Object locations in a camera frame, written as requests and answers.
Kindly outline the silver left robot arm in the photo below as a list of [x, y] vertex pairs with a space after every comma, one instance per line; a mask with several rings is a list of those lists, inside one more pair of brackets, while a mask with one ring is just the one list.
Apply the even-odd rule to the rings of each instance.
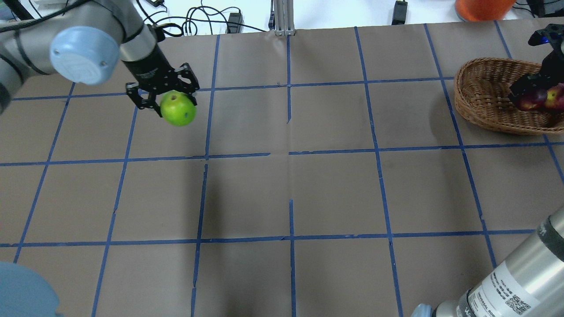
[[165, 36], [146, 24], [128, 0], [72, 0], [39, 19], [1, 25], [1, 111], [31, 77], [60, 74], [77, 84], [100, 85], [121, 61], [135, 79], [125, 93], [140, 110], [161, 114], [157, 96], [193, 94], [199, 81], [188, 63], [172, 67], [159, 43]]

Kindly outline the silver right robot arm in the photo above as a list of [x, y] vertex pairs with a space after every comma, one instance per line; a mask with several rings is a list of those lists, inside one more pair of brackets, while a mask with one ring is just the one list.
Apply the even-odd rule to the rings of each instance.
[[[563, 132], [563, 32], [539, 30], [530, 46], [549, 44], [540, 64], [502, 58], [466, 62], [455, 75], [455, 108], [465, 120], [495, 132]], [[561, 317], [564, 308], [563, 208], [476, 286], [457, 300], [419, 304], [413, 317]]]

